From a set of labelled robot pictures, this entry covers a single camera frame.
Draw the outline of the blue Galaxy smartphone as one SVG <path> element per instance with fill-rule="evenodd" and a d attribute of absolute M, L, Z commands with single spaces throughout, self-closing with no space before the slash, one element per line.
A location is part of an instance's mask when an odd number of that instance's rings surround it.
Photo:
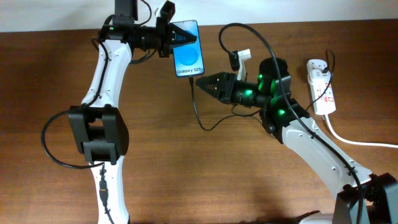
<path fill-rule="evenodd" d="M 197 21 L 180 21 L 174 22 L 174 24 L 197 37 L 197 40 L 194 43 L 174 49 L 174 65 L 176 76 L 179 78 L 185 78 L 204 74 L 205 66 L 201 51 L 201 42 Z"/>

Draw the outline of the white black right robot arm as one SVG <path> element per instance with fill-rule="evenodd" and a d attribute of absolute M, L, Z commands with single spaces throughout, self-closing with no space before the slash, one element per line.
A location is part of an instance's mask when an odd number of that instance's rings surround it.
<path fill-rule="evenodd" d="M 256 83 L 220 72 L 196 80 L 197 87 L 224 104 L 259 108 L 262 127 L 297 153 L 335 199 L 333 213 L 305 213 L 292 223 L 397 223 L 397 179 L 375 175 L 329 139 L 291 97 L 284 59 L 267 58 Z"/>

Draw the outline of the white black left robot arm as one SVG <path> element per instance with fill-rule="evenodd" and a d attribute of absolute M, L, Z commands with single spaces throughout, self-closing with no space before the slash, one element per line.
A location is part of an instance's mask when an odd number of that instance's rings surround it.
<path fill-rule="evenodd" d="M 98 204 L 98 223 L 129 223 L 123 190 L 123 163 L 129 148 L 129 131 L 119 111 L 119 97 L 134 50 L 153 50 L 165 58 L 173 49 L 197 38 L 171 23 L 175 4 L 166 1 L 154 27 L 137 23 L 135 1 L 116 1 L 94 39 L 98 63 L 90 88 L 80 106 L 68 112 L 79 153 L 93 174 Z"/>

